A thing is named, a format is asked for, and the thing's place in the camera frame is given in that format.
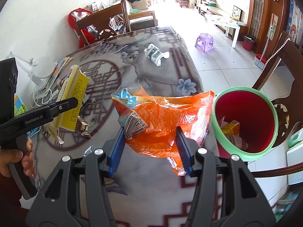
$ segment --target white table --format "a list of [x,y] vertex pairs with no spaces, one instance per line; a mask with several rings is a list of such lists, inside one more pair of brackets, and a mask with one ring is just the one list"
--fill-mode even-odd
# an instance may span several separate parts
[[231,47],[236,47],[236,43],[239,36],[240,26],[237,24],[237,22],[231,18],[226,18],[221,15],[215,15],[215,14],[208,14],[205,13],[205,22],[212,23],[213,25],[219,25],[219,26],[225,26],[226,27],[226,33],[225,36],[228,36],[229,28],[234,28],[236,31],[234,33],[234,40],[232,42]]

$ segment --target red bag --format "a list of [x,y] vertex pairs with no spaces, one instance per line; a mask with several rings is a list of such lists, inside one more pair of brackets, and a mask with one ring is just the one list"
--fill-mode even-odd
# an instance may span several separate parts
[[[71,11],[71,12],[69,13],[69,16],[68,16],[68,21],[69,21],[69,25],[70,25],[71,28],[73,28],[74,30],[76,30],[76,27],[75,27],[75,25],[74,25],[74,21],[75,21],[76,19],[74,18],[74,16],[72,16],[72,13],[73,13],[73,12],[77,12],[77,13],[78,13],[78,12],[87,12],[87,13],[93,14],[93,12],[91,12],[91,11],[89,11],[89,10],[86,10],[86,9],[84,9],[84,8],[78,8],[78,9],[76,9],[76,10]],[[95,43],[95,42],[97,41],[97,40],[95,39],[95,37],[94,37],[92,34],[90,34],[85,28],[82,29],[82,32],[83,32],[84,36],[86,37],[87,41],[88,41],[90,44],[93,44],[93,43]],[[82,39],[80,38],[80,39],[79,39],[79,48],[81,49],[81,48],[84,48],[84,47],[85,47],[85,45],[84,45]]]

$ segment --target barcode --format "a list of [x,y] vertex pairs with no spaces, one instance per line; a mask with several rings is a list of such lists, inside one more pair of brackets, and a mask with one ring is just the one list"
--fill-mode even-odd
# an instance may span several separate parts
[[139,135],[146,128],[147,124],[135,111],[132,111],[125,120],[125,135],[128,139]]

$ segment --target white cable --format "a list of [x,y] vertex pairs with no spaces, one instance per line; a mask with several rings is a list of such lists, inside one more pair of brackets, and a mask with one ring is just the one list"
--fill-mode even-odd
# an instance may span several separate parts
[[34,134],[31,135],[31,137],[35,134],[37,134],[41,130],[41,126],[39,127],[39,130],[37,130]]
[[[278,48],[277,49],[277,51],[266,61],[266,63],[265,63],[265,65],[264,65],[264,68],[263,68],[263,70],[262,70],[262,72],[264,71],[264,69],[265,69],[265,67],[267,66],[267,64],[268,64],[268,62],[272,59],[272,58],[274,58],[279,52],[280,52],[280,50],[281,49],[283,49],[284,48],[284,46],[286,45],[286,43],[288,42],[288,41],[290,41],[290,38],[287,38],[286,40],[285,40],[285,42],[282,44],[282,46],[280,47],[280,48]],[[280,59],[279,59],[279,61],[278,61],[278,64],[275,66],[275,69],[278,67],[278,65],[280,64],[280,62],[281,62],[281,57],[280,57]]]
[[[34,99],[35,105],[33,106],[33,105],[31,104],[31,96],[30,96],[29,101],[30,101],[30,104],[31,104],[31,108],[34,108],[35,106],[41,107],[42,105],[49,103],[49,101],[50,101],[51,98],[52,98],[52,90],[51,90],[51,89],[47,89],[47,90],[44,92],[43,97],[42,97],[42,101],[41,101],[41,102],[42,102],[42,105],[39,105],[39,104],[36,102],[36,100],[35,100],[35,95],[34,95],[34,90],[35,90],[35,88],[36,88],[37,86],[35,86],[35,88],[34,88],[34,86],[33,86],[33,81],[32,81],[33,65],[34,65],[34,64],[31,65],[31,87],[32,87],[32,89],[33,89],[32,95],[33,95],[33,99]],[[49,96],[48,101],[47,101],[47,102],[43,102],[43,98],[45,97],[45,94],[48,93],[49,91],[51,92],[51,94],[50,94],[50,96]]]

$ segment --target cushion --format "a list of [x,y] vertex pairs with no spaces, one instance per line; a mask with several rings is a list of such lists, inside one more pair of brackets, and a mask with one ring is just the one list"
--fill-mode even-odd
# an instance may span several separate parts
[[154,25],[153,18],[150,18],[150,19],[139,18],[139,19],[133,19],[133,20],[134,20],[134,22],[131,22],[131,30],[132,31],[137,31],[137,30],[151,28],[151,27],[156,26],[156,25]]
[[132,6],[133,6],[134,9],[138,9],[138,10],[148,9],[147,0],[134,1],[132,3]]

